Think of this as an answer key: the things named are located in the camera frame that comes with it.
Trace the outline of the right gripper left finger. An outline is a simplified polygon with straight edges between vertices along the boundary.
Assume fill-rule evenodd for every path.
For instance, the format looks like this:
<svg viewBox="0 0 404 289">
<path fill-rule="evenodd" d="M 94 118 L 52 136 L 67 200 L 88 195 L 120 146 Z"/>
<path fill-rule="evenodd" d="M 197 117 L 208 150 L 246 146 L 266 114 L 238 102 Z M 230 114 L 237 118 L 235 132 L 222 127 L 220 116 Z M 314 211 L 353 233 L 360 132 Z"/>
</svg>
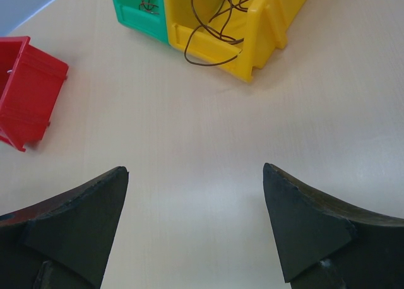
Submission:
<svg viewBox="0 0 404 289">
<path fill-rule="evenodd" d="M 1 288 L 100 288 L 128 182 L 116 167 L 1 215 Z"/>
</svg>

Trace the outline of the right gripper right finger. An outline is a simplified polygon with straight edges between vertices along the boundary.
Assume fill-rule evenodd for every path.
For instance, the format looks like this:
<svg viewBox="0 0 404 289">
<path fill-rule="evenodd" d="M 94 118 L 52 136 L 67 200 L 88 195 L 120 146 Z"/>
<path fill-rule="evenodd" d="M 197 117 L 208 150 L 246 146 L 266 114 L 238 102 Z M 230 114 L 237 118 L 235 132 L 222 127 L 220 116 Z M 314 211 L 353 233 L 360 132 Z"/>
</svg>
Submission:
<svg viewBox="0 0 404 289">
<path fill-rule="evenodd" d="M 344 202 L 269 163 L 263 190 L 292 288 L 403 288 L 403 219 Z"/>
</svg>

